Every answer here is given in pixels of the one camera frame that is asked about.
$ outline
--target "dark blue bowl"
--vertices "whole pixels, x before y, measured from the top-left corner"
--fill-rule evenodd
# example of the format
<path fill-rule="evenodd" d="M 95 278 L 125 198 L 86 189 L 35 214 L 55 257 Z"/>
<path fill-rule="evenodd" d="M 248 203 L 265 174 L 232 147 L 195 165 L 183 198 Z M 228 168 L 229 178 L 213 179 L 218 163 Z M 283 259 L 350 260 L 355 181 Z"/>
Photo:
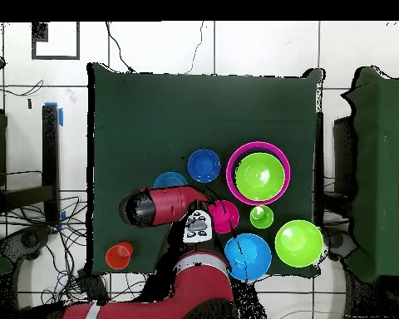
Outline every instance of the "dark blue bowl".
<path fill-rule="evenodd" d="M 220 172 L 219 156 L 212 150 L 196 150 L 188 160 L 190 177 L 198 182 L 213 181 Z"/>

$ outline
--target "green bowl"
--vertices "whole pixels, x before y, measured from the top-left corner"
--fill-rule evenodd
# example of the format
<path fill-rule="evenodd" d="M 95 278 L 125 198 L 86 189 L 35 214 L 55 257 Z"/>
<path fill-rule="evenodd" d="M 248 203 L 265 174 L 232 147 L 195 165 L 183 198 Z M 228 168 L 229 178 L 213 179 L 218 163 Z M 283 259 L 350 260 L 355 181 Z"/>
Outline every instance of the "green bowl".
<path fill-rule="evenodd" d="M 290 267 L 307 267 L 319 259 L 323 251 L 323 236 L 309 221 L 293 220 L 277 232 L 275 250 Z"/>
<path fill-rule="evenodd" d="M 276 196 L 284 180 L 283 165 L 278 158 L 268 153 L 247 155 L 235 171 L 238 191 L 255 201 L 265 201 Z"/>
<path fill-rule="evenodd" d="M 249 212 L 249 221 L 255 228 L 268 228 L 273 223 L 273 211 L 266 205 L 258 205 Z"/>

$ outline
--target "blue bowl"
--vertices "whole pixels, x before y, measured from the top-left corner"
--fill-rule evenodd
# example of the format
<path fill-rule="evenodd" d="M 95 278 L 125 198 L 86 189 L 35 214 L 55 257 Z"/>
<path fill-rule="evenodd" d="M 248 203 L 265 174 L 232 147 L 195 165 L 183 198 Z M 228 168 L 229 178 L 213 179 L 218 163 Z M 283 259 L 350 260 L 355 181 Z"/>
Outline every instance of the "blue bowl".
<path fill-rule="evenodd" d="M 212 150 L 196 150 L 188 160 L 190 177 L 198 182 L 213 181 L 220 172 L 219 156 Z"/>
<path fill-rule="evenodd" d="M 272 261 L 269 245 L 252 233 L 241 233 L 231 238 L 224 247 L 224 254 L 232 268 L 229 275 L 242 282 L 252 282 L 262 277 Z"/>
<path fill-rule="evenodd" d="M 185 186 L 186 184 L 188 184 L 188 181 L 181 174 L 169 171 L 158 176 L 152 188 L 161 189 L 164 187 Z"/>

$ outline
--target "pink bowl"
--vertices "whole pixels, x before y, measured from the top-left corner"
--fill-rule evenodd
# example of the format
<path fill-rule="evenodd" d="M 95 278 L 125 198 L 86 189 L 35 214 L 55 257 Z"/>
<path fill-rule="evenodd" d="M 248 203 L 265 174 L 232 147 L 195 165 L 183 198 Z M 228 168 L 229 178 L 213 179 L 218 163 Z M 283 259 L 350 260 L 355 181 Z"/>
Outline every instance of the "pink bowl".
<path fill-rule="evenodd" d="M 216 205 L 209 206 L 209 213 L 213 218 L 216 233 L 228 233 L 239 222 L 239 212 L 235 204 L 227 200 L 216 201 Z"/>
<path fill-rule="evenodd" d="M 255 200 L 251 200 L 248 199 L 246 197 L 244 197 L 236 188 L 234 181 L 232 179 L 232 170 L 234 169 L 235 165 L 235 161 L 236 159 L 245 151 L 247 150 L 252 150 L 255 148 L 261 148 L 264 150 L 269 150 L 272 153 L 274 153 L 278 158 L 279 161 L 282 163 L 283 165 L 283 170 L 285 171 L 285 181 L 283 183 L 283 187 L 281 188 L 281 190 L 278 192 L 278 194 L 276 194 L 274 197 L 272 197 L 271 199 L 267 199 L 264 201 L 255 201 Z M 241 145 L 229 158 L 229 162 L 228 162 L 228 166 L 226 167 L 226 182 L 228 183 L 228 187 L 230 189 L 230 192 L 232 192 L 232 194 L 241 202 L 248 204 L 248 205 L 265 205 L 265 204 L 269 204 L 274 202 L 275 200 L 279 199 L 283 193 L 287 190 L 288 184 L 289 184 L 289 180 L 290 180 L 290 176 L 291 176 L 291 171 L 289 168 L 289 162 L 287 157 L 285 156 L 285 154 L 282 152 L 282 150 L 280 150 L 278 147 L 276 147 L 275 145 L 271 145 L 270 143 L 267 142 L 249 142 L 245 145 Z"/>

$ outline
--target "pink cup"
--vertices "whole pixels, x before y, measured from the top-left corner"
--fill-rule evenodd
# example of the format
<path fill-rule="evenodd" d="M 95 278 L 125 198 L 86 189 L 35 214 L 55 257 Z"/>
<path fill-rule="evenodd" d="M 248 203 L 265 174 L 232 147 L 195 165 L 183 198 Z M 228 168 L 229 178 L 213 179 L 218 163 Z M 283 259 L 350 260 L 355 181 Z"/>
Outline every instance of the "pink cup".
<path fill-rule="evenodd" d="M 236 206 L 228 200 L 217 201 L 209 206 L 216 233 L 228 233 L 239 223 L 239 212 Z"/>

